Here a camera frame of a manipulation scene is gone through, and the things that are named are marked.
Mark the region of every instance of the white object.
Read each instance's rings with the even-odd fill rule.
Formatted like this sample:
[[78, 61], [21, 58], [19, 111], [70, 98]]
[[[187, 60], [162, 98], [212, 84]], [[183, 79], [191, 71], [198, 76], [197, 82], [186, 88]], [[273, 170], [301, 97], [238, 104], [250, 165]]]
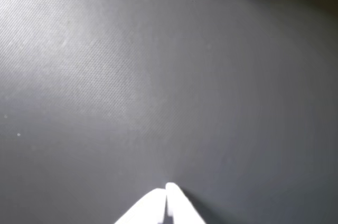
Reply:
[[163, 223], [165, 203], [174, 224], [205, 224], [192, 203], [175, 183], [155, 189], [137, 201], [115, 224]]

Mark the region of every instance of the gray surface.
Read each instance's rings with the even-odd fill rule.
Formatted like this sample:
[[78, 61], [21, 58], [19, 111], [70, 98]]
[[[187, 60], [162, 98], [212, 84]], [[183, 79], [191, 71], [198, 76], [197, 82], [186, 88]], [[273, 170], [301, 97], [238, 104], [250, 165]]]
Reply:
[[1, 0], [0, 223], [112, 223], [167, 181], [225, 220], [337, 222], [335, 26], [291, 0]]

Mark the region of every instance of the dark gray textured surface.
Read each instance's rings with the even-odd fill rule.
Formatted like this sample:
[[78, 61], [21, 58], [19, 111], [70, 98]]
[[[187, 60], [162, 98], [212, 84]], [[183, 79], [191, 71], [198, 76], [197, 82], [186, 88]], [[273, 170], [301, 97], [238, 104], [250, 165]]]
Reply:
[[108, 224], [168, 181], [225, 220], [337, 222], [335, 28], [290, 0], [1, 0], [0, 223]]

